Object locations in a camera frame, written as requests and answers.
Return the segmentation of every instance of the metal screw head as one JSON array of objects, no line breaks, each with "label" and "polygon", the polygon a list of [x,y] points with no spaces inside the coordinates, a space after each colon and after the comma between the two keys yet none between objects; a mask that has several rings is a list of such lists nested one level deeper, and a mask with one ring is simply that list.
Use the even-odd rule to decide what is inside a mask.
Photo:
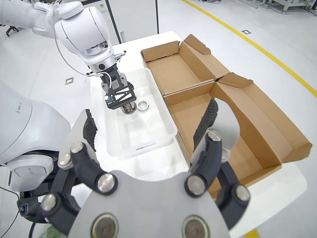
[{"label": "metal screw head", "polygon": [[209,228],[201,217],[192,215],[183,222],[182,236],[183,238],[207,238]]},{"label": "metal screw head", "polygon": [[48,212],[56,205],[56,197],[54,194],[45,195],[42,200],[41,207],[44,211]]},{"label": "metal screw head", "polygon": [[105,173],[98,179],[98,189],[103,193],[108,193],[112,190],[115,184],[115,179],[112,174]]},{"label": "metal screw head", "polygon": [[215,130],[211,130],[208,132],[208,137],[213,140],[214,142],[220,142],[221,141],[221,135]]},{"label": "metal screw head", "polygon": [[194,195],[202,195],[205,192],[205,183],[197,175],[191,175],[187,179],[187,187]]},{"label": "metal screw head", "polygon": [[58,157],[58,163],[61,166],[68,165],[70,163],[70,154],[62,154]]},{"label": "metal screw head", "polygon": [[73,154],[79,153],[84,148],[83,142],[75,142],[70,146],[70,152]]},{"label": "metal screw head", "polygon": [[251,197],[248,188],[242,184],[237,186],[236,195],[243,202],[247,202],[248,200],[250,200],[250,197]]},{"label": "metal screw head", "polygon": [[109,214],[100,215],[92,225],[92,237],[94,238],[116,238],[118,236],[117,219]]}]

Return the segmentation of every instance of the white table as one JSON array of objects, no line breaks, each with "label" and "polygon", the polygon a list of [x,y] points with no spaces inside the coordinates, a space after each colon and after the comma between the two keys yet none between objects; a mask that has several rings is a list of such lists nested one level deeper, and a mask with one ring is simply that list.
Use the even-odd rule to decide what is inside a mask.
[{"label": "white table", "polygon": [[[174,32],[167,32],[115,45],[113,47],[115,53],[127,51],[117,66],[123,73],[144,68],[145,65],[140,55],[142,49],[175,40],[181,41],[181,38]],[[176,139],[166,147],[128,160],[120,161],[116,157],[110,157],[106,152],[104,137],[106,132],[100,84],[100,78],[92,77],[90,79],[91,113],[98,128],[95,148],[97,158],[104,170],[122,170],[134,178],[153,181],[167,179],[188,170]],[[242,219],[230,231],[231,237],[240,237],[256,228],[289,205],[306,188],[306,180],[296,165],[293,162],[283,164],[282,169],[249,187],[251,192],[250,204]],[[84,185],[72,189],[72,195],[75,196],[80,206],[83,205],[90,192],[91,190]]]}]

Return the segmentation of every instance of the floor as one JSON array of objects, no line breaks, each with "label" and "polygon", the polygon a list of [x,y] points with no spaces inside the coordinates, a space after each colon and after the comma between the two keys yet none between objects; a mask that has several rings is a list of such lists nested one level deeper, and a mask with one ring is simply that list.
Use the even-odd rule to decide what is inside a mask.
[{"label": "floor", "polygon": [[[254,9],[237,0],[221,4],[187,0],[237,31],[249,30],[247,37],[291,68],[317,90],[317,18],[308,13],[282,15],[270,9]],[[245,40],[181,0],[158,0],[160,33],[176,32],[181,38],[193,34],[211,49],[212,54],[230,71],[253,79],[264,92],[291,118],[308,140],[317,145],[317,99],[294,83],[294,78]],[[65,108],[76,105],[76,110],[89,108],[89,80],[77,75],[62,61],[52,61],[57,49],[54,41],[36,36],[31,30],[21,30],[9,38],[0,27],[0,79],[26,97],[51,104],[74,123],[79,112]],[[78,58],[61,48],[67,60],[78,70],[86,72]],[[263,77],[261,70],[270,68],[272,76]],[[66,78],[74,77],[74,87],[60,86]],[[261,238],[315,237],[317,220],[315,199],[317,176],[316,148],[310,157],[296,162],[307,181],[307,191],[257,230]],[[8,173],[0,167],[0,186],[7,186]],[[0,235],[16,213],[16,197],[0,190]],[[18,216],[5,237],[27,237],[31,223]]]}]

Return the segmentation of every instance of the transparent plastic bin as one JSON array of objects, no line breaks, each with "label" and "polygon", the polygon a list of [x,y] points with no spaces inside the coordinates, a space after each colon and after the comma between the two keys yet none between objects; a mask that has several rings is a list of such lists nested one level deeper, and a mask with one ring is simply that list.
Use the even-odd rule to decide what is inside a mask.
[{"label": "transparent plastic bin", "polygon": [[168,111],[162,94],[148,68],[126,73],[134,86],[135,103],[146,100],[146,112],[138,109],[129,115],[121,108],[110,110],[104,102],[107,152],[110,156],[128,158],[149,152],[173,141],[176,125]]}]

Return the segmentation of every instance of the white robot casing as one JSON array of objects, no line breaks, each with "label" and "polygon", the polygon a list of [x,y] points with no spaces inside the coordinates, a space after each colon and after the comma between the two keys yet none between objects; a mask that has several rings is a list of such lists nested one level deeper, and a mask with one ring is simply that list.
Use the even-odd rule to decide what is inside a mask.
[{"label": "white robot casing", "polygon": [[36,189],[53,170],[53,158],[30,151],[58,152],[69,122],[50,105],[30,100],[0,81],[0,164],[11,172],[13,191]]}]

